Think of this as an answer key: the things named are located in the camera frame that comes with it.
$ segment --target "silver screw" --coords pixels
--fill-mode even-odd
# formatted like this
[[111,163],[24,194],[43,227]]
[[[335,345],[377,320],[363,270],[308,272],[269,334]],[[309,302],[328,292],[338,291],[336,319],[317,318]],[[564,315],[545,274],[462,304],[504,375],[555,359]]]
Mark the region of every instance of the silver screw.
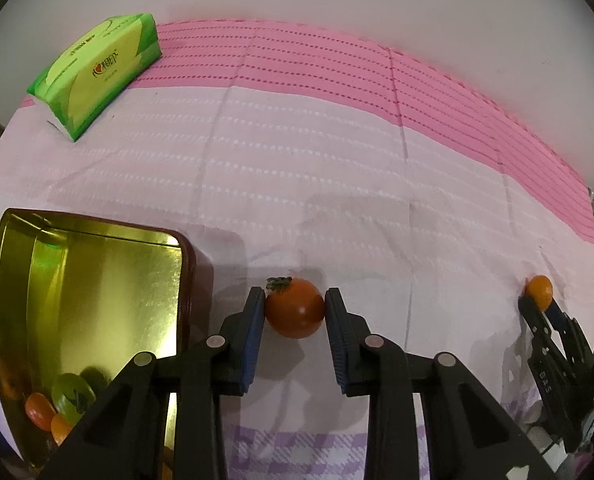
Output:
[[224,339],[220,335],[212,335],[206,340],[206,344],[210,348],[219,348],[220,346],[223,346],[225,343],[226,339]]
[[455,359],[455,356],[452,354],[449,354],[448,352],[442,352],[437,356],[437,362],[439,362],[440,365],[442,366],[455,366],[457,364],[457,360]]
[[383,338],[376,334],[370,334],[363,340],[363,342],[370,348],[381,348],[383,346]]
[[135,356],[135,359],[133,359],[133,362],[137,366],[146,366],[151,361],[152,361],[152,355],[150,355],[148,352],[139,352]]

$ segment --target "printed logo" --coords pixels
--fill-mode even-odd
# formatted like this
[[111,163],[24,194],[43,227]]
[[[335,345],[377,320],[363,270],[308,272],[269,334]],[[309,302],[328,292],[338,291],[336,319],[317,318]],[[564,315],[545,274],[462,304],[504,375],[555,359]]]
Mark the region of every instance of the printed logo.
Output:
[[93,65],[93,76],[97,77],[106,72],[109,66],[113,66],[117,62],[117,51],[114,51],[110,56],[103,61]]

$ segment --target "white wall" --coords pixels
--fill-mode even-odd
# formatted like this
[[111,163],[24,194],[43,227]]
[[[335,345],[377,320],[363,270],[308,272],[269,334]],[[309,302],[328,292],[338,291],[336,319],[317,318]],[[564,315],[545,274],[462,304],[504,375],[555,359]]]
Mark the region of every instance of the white wall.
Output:
[[400,47],[527,123],[594,187],[594,15],[583,0],[10,0],[0,13],[0,120],[63,48],[107,16],[267,18]]

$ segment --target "orange object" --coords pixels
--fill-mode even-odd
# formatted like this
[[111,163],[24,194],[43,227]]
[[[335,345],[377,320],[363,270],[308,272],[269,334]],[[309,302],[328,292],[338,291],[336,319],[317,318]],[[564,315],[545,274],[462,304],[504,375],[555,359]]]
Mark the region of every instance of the orange object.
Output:
[[40,430],[51,431],[51,421],[55,416],[55,409],[51,401],[42,394],[30,394],[24,403],[24,410],[28,418]]
[[72,426],[66,422],[59,413],[53,416],[51,420],[51,433],[53,433],[53,440],[57,446],[61,446],[64,439],[71,433]]
[[266,288],[264,314],[278,333],[301,339],[317,332],[325,309],[316,286],[301,278],[269,278]]
[[545,312],[552,303],[552,282],[542,274],[535,276],[526,285],[526,294],[533,298],[539,310]]

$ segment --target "pink border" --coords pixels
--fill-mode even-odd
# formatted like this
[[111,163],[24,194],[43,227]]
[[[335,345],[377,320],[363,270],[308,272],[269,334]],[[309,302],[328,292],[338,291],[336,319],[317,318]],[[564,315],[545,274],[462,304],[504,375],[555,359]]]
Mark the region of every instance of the pink border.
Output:
[[293,23],[207,20],[157,30],[162,58],[130,88],[235,85],[370,112],[513,178],[594,243],[579,175],[495,102],[432,66],[373,41]]

